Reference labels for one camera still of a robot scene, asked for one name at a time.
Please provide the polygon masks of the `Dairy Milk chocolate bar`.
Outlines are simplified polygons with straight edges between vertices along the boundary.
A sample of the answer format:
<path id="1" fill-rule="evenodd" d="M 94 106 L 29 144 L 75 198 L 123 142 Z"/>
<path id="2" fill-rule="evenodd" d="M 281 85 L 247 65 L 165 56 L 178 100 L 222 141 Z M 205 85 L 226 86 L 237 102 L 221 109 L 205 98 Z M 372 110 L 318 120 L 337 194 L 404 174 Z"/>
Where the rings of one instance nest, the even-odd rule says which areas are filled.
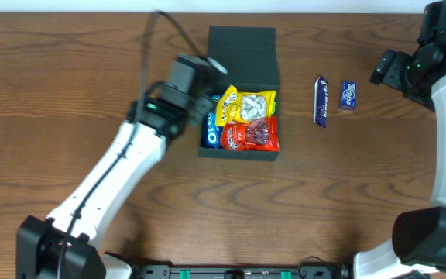
<path id="1" fill-rule="evenodd" d="M 320 76 L 314 84 L 314 123 L 325 128 L 328 116 L 328 80 Z"/>

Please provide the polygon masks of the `blue Eclipse mint box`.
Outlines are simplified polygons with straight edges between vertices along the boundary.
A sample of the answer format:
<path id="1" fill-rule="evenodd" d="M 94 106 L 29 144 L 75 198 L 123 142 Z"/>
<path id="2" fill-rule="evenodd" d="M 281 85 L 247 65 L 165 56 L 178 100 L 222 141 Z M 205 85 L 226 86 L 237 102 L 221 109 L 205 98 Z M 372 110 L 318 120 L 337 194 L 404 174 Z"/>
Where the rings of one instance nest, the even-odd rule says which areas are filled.
<path id="1" fill-rule="evenodd" d="M 357 94 L 358 94 L 358 89 L 356 82 L 343 81 L 341 83 L 339 108 L 341 110 L 353 111 L 356 107 Z"/>

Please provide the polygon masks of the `red snack bag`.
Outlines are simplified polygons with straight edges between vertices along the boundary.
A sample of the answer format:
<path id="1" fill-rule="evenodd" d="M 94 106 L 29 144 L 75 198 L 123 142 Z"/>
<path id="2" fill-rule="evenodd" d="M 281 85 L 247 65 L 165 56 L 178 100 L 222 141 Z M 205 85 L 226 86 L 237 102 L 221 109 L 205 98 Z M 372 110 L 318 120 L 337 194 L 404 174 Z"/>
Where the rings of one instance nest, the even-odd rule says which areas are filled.
<path id="1" fill-rule="evenodd" d="M 226 150 L 278 152 L 276 117 L 257 119 L 248 124 L 230 122 L 221 132 L 220 144 Z"/>

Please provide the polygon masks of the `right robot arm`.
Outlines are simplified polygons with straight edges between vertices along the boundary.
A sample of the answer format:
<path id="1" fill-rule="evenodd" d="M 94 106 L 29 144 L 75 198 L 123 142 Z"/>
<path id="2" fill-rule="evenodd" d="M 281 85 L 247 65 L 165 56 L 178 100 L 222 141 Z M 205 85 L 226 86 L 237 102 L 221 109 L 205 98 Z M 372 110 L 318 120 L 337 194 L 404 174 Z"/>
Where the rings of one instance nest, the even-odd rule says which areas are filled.
<path id="1" fill-rule="evenodd" d="M 414 54 L 386 50 L 372 73 L 385 84 L 430 109 L 437 121 L 437 159 L 430 207 L 400 214 L 389 240 L 357 253 L 352 278 L 425 278 L 446 273 L 446 1 L 424 9 Z"/>

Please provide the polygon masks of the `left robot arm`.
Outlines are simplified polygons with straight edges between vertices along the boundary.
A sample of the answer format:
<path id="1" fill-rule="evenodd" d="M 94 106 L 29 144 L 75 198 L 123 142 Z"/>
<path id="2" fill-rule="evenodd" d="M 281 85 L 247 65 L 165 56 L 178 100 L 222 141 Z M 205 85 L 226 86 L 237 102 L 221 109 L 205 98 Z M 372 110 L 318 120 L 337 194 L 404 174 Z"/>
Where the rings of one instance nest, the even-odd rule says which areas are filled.
<path id="1" fill-rule="evenodd" d="M 108 227 L 171 141 L 213 109 L 227 70 L 210 57 L 180 54 L 167 81 L 141 87 L 111 146 L 78 188 L 44 220 L 32 215 L 16 233 L 17 278 L 133 278 L 118 256 L 99 254 Z"/>

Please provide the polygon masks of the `yellow Hershey's Kisses bag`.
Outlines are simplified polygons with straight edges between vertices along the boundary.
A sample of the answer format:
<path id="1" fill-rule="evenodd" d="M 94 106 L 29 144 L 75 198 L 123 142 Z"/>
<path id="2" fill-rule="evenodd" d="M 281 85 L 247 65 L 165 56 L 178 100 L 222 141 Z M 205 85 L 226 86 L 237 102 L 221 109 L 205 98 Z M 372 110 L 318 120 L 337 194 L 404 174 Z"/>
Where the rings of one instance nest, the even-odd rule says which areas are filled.
<path id="1" fill-rule="evenodd" d="M 248 124 L 272 115 L 276 91 L 244 92 L 230 85 L 216 105 L 216 124 L 229 122 Z"/>

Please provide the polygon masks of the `black gift box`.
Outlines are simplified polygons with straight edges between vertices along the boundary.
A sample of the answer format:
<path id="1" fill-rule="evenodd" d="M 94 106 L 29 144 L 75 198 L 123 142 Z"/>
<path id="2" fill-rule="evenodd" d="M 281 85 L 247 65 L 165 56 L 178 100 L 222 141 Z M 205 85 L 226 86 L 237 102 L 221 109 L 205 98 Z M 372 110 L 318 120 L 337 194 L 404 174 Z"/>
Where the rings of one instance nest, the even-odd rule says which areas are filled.
<path id="1" fill-rule="evenodd" d="M 276 55 L 276 30 L 271 27 L 211 26 L 208 35 L 208 56 L 220 63 L 228 73 L 218 84 L 215 95 L 223 95 L 230 85 L 239 91 L 276 91 L 277 103 L 280 76 Z M 204 146 L 204 122 L 199 157 L 274 161 L 278 152 L 212 149 Z"/>

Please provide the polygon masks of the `blue Oreo cookie pack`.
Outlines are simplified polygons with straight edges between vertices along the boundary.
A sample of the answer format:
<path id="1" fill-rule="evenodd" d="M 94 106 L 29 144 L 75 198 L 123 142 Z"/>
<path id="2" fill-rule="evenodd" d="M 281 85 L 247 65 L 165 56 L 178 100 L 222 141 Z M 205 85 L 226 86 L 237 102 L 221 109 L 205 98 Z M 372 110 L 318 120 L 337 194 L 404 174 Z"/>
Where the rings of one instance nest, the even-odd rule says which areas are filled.
<path id="1" fill-rule="evenodd" d="M 211 101 L 216 106 L 221 98 L 221 95 L 212 95 Z M 204 146 L 212 149 L 221 148 L 221 132 L 222 127 L 216 124 L 216 107 L 207 113 L 204 121 Z"/>

